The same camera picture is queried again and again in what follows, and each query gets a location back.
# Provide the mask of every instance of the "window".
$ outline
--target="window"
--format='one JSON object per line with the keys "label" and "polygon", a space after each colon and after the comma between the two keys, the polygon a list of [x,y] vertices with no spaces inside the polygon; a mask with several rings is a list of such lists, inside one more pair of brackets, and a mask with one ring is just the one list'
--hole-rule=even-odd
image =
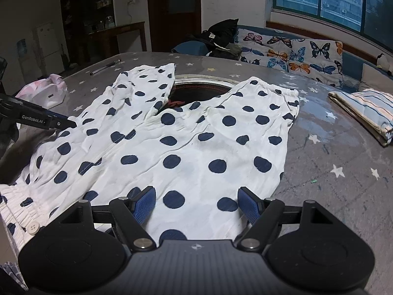
{"label": "window", "polygon": [[393,0],[274,0],[274,7],[337,24],[393,51]]}

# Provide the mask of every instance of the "blue gripper pad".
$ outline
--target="blue gripper pad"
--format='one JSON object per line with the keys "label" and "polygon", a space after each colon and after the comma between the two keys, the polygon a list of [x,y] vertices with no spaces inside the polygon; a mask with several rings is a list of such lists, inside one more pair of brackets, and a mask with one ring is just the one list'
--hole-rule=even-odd
{"label": "blue gripper pad", "polygon": [[237,191],[237,204],[251,225],[260,217],[257,203],[241,188]]}
{"label": "blue gripper pad", "polygon": [[148,186],[132,200],[136,201],[135,210],[132,214],[137,222],[142,225],[156,206],[156,189]]}

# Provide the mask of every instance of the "white button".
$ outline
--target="white button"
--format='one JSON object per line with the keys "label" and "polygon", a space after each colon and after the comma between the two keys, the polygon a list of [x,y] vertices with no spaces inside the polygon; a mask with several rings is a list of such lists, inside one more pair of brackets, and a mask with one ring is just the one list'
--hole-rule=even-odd
{"label": "white button", "polygon": [[32,221],[28,226],[27,226],[27,233],[30,235],[35,235],[37,232],[40,230],[40,223],[36,221]]}

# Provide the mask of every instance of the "wooden door frame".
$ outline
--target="wooden door frame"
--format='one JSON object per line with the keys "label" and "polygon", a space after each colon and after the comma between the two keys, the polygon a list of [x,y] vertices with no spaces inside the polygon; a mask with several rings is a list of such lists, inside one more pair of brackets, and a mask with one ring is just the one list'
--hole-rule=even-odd
{"label": "wooden door frame", "polygon": [[[147,9],[149,12],[149,28],[150,28],[150,41],[151,41],[151,49],[154,52],[155,47],[157,46],[156,40],[156,27],[158,23],[155,22],[156,14],[154,12],[154,0],[147,0]],[[201,0],[195,0],[195,23],[196,29],[200,33],[202,32],[202,11],[201,11]]]}

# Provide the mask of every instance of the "window frame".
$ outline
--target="window frame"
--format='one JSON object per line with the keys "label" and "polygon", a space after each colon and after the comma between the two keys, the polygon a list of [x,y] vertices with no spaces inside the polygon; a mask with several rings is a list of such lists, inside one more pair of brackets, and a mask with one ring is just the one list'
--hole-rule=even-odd
{"label": "window frame", "polygon": [[277,0],[273,0],[273,9],[276,10],[283,10],[283,11],[288,11],[288,12],[292,12],[292,13],[298,13],[301,15],[305,15],[308,17],[312,17],[314,19],[317,19],[319,21],[322,22],[327,22],[333,25],[336,25],[338,27],[341,27],[343,29],[346,29],[352,33],[355,33],[363,38],[366,38],[367,40],[377,44],[378,46],[381,46],[382,48],[384,48],[385,50],[393,53],[393,49],[388,47],[387,45],[383,44],[382,42],[379,42],[378,40],[374,39],[373,37],[367,35],[366,33],[364,33],[364,26],[365,26],[365,16],[366,16],[366,5],[367,5],[367,0],[362,0],[362,20],[361,20],[361,24],[360,24],[360,31],[357,31],[351,27],[347,27],[346,25],[343,25],[341,23],[332,21],[330,19],[326,19],[325,17],[321,17],[321,6],[322,6],[322,0],[318,0],[318,9],[317,9],[317,14],[312,14],[312,13],[308,13],[308,12],[304,12],[304,11],[300,11],[300,10],[296,10],[296,9],[292,9],[292,8],[286,8],[285,6],[279,6],[277,5]]}

